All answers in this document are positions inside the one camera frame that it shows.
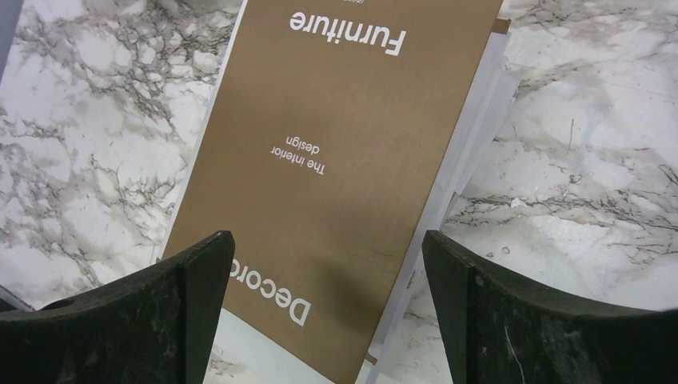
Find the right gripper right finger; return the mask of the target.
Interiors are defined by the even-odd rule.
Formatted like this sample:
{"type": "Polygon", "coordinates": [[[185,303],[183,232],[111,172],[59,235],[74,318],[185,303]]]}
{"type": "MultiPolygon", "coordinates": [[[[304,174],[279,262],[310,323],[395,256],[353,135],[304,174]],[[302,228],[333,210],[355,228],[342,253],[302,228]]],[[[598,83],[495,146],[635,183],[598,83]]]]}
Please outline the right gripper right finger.
{"type": "Polygon", "coordinates": [[[676,382],[676,310],[546,286],[438,230],[421,249],[455,383],[676,382]]]}

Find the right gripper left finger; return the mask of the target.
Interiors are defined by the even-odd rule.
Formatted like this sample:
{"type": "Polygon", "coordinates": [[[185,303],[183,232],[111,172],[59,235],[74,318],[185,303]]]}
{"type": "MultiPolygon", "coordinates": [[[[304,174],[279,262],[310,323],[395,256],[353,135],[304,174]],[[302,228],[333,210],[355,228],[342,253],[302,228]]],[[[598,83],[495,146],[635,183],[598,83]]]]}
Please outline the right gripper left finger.
{"type": "Polygon", "coordinates": [[[4,383],[200,383],[235,251],[218,231],[41,310],[1,315],[4,383]]]}

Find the white palm leaf book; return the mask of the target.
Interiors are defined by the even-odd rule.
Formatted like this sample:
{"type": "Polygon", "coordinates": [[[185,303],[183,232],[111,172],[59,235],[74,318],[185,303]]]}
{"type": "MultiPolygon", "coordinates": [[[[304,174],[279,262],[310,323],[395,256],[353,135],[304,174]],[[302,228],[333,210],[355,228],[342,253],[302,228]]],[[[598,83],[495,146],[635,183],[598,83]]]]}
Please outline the white palm leaf book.
{"type": "MultiPolygon", "coordinates": [[[[518,87],[506,70],[508,21],[501,19],[490,34],[469,95],[461,110],[441,170],[433,186],[419,230],[438,230],[469,182],[490,142],[508,116],[518,87]]],[[[422,236],[416,235],[398,275],[393,293],[357,376],[359,383],[375,383],[386,367],[385,357],[397,340],[411,297],[425,274],[422,236]]],[[[221,312],[214,353],[229,363],[237,383],[326,383],[328,380],[262,333],[226,310],[221,312]]]]}

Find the brown Decorate Furniture book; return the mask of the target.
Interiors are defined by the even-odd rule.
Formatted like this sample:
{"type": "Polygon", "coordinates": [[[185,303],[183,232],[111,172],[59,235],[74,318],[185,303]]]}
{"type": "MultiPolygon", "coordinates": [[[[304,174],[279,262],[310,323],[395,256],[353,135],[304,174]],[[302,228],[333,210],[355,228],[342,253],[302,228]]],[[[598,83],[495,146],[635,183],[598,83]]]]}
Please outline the brown Decorate Furniture book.
{"type": "Polygon", "coordinates": [[[266,383],[371,382],[498,1],[245,1],[163,254],[235,241],[215,341],[266,383]]]}

